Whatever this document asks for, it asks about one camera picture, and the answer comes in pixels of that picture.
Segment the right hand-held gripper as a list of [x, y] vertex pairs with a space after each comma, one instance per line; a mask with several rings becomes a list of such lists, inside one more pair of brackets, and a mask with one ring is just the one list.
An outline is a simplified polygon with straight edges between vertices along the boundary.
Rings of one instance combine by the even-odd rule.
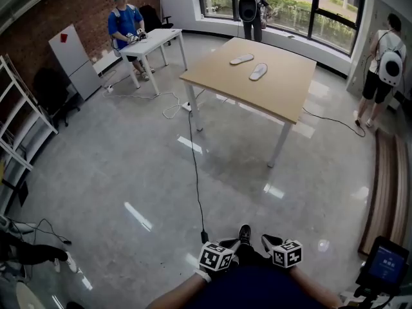
[[296, 240], [283, 241], [279, 237], [264, 234], [261, 242], [277, 267], [291, 268], [303, 260], [303, 245]]

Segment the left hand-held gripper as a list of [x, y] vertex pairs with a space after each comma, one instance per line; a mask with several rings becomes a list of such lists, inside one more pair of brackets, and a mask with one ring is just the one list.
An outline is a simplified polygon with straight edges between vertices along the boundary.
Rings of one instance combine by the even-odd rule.
[[198, 264], [200, 267], [219, 272], [226, 270], [235, 257], [240, 246], [238, 239], [224, 239], [221, 242], [206, 242], [200, 251]]

